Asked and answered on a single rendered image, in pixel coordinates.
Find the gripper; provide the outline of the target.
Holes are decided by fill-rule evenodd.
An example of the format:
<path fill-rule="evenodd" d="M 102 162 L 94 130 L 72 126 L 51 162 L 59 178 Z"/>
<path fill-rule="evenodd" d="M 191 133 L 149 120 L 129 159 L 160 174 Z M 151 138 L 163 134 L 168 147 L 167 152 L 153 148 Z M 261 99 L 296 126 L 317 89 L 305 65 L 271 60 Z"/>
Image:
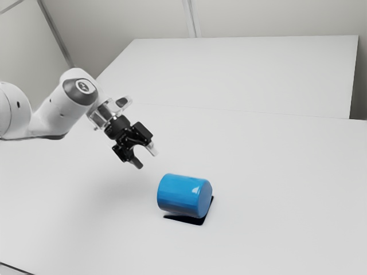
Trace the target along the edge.
<path fill-rule="evenodd" d="M 139 170 L 143 167 L 143 163 L 134 154 L 135 146 L 144 146 L 153 157 L 158 155 L 158 150 L 152 141 L 153 134 L 141 122 L 131 125 L 124 115 L 112 119 L 104 133 L 108 138 L 116 141 L 112 150 L 119 159 L 122 162 L 129 162 Z"/>

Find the blue mug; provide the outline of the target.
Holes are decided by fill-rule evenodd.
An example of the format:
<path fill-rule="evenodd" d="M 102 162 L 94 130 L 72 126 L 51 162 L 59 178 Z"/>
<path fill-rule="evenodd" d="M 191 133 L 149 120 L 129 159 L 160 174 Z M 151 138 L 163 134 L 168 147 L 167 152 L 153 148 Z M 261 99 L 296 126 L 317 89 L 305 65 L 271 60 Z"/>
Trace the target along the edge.
<path fill-rule="evenodd" d="M 163 211 L 203 218 L 209 211 L 212 194 L 212 185 L 206 179 L 166 174 L 158 185 L 157 204 Z"/>

